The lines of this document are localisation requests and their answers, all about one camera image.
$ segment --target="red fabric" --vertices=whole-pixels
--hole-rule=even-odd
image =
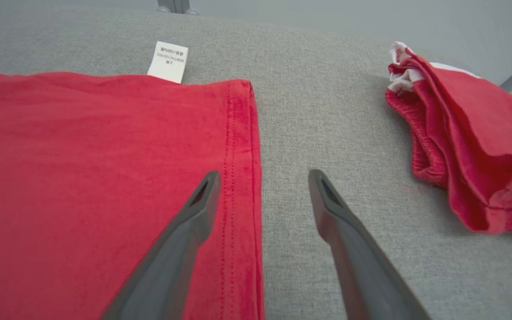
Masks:
[[[0,75],[0,320],[99,318],[211,170],[219,210],[184,318],[264,319],[248,81]]]
[[[470,230],[512,232],[512,95],[406,51],[411,57],[391,64],[390,73],[415,69],[424,79],[412,91],[387,90],[386,99],[411,126],[415,176],[447,187]]]

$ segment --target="clothing label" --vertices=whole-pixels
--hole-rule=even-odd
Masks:
[[[158,41],[148,75],[181,83],[188,51],[180,45]]]
[[[412,49],[408,48],[404,43],[398,41],[394,42],[390,47],[392,63],[400,65],[402,60],[412,57],[410,54],[408,54],[407,49],[408,51],[412,52]]]

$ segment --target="folded red garment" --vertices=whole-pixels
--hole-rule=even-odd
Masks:
[[[410,124],[414,175],[447,188],[470,230],[512,232],[512,95],[403,43],[391,55],[386,100]]]
[[[211,170],[185,319],[264,319],[252,86],[0,75],[0,319],[97,319]]]

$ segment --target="white care tag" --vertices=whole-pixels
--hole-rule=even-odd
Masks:
[[[180,45],[158,41],[148,75],[181,83],[188,51]]]

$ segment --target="gray fabric surface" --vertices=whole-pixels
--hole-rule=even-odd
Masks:
[[[252,81],[260,118],[268,319],[343,319],[307,173],[320,168],[435,319],[512,319],[512,235],[468,232],[410,170],[384,100],[388,46],[197,16],[87,7],[0,10],[0,73],[145,74],[155,42],[189,47],[185,84]]]

